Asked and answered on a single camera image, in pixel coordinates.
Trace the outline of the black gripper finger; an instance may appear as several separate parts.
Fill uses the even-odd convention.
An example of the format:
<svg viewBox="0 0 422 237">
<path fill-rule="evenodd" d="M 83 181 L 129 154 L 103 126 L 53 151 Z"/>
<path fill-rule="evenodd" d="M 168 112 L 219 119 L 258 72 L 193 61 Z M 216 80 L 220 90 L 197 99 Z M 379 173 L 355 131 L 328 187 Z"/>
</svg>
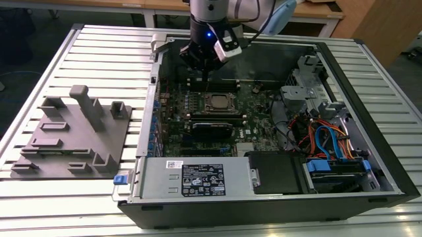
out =
<svg viewBox="0 0 422 237">
<path fill-rule="evenodd" d="M 180 48 L 180 58 L 192 70 L 202 74 L 202 81 L 207 80 L 206 61 L 202 53 L 193 45 L 185 45 Z"/>
<path fill-rule="evenodd" d="M 211 72 L 220 69 L 224 63 L 219 60 L 218 56 L 206 59 L 206 80 L 208 80 Z"/>
</svg>

